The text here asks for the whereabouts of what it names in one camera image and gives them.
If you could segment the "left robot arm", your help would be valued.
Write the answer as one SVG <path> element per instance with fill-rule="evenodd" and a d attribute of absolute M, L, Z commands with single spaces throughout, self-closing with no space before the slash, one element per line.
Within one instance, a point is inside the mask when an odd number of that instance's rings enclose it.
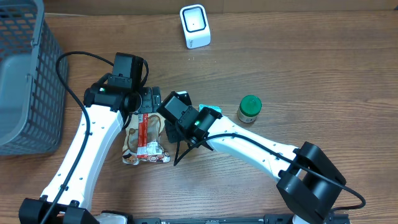
<path fill-rule="evenodd" d="M 104 210 L 91 214 L 93 193 L 104 160 L 117 135 L 143 107 L 149 74 L 145 59 L 118 52 L 112 72 L 87 88 L 79 100 L 60 82 L 82 110 L 80 125 L 54 178 L 40 198 L 25 198 L 21 223 L 133 223 L 131 214 Z"/>

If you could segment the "teal wet wipes pack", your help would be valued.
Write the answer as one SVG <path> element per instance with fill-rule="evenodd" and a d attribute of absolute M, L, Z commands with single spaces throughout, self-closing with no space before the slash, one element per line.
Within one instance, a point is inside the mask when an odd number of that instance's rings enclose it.
<path fill-rule="evenodd" d="M 199 111 L 201 111 L 204 108 L 210 108 L 210 109 L 213 109 L 213 110 L 215 110 L 215 111 L 217 111 L 219 113 L 222 113 L 221 108 L 218 107 L 218 106 L 199 104 L 199 107 L 198 107 Z"/>

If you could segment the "green lid jar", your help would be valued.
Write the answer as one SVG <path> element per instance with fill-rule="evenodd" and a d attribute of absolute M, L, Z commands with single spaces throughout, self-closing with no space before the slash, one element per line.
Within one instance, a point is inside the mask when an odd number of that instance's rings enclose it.
<path fill-rule="evenodd" d="M 237 110 L 238 118 L 244 123 L 252 123 L 261 112 L 262 102 L 255 95 L 246 95 L 240 102 Z"/>

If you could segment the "brown red snack bag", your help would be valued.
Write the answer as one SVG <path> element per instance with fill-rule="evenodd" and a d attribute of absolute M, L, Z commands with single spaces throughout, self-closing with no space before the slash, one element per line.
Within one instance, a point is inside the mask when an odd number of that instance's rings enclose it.
<path fill-rule="evenodd" d="M 170 154 L 160 144 L 165 119 L 158 113 L 132 115 L 126 131 L 122 162 L 138 165 L 140 162 L 168 163 Z"/>

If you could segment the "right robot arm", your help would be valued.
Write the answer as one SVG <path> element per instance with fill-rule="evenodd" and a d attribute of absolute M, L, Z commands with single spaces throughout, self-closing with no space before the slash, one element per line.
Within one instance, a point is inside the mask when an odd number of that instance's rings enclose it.
<path fill-rule="evenodd" d="M 193 147 L 227 153 L 272 177 L 295 223 L 323 223 L 346 179 L 316 145 L 271 141 L 244 129 L 220 112 L 192 106 L 187 92 L 171 92 L 157 112 Z"/>

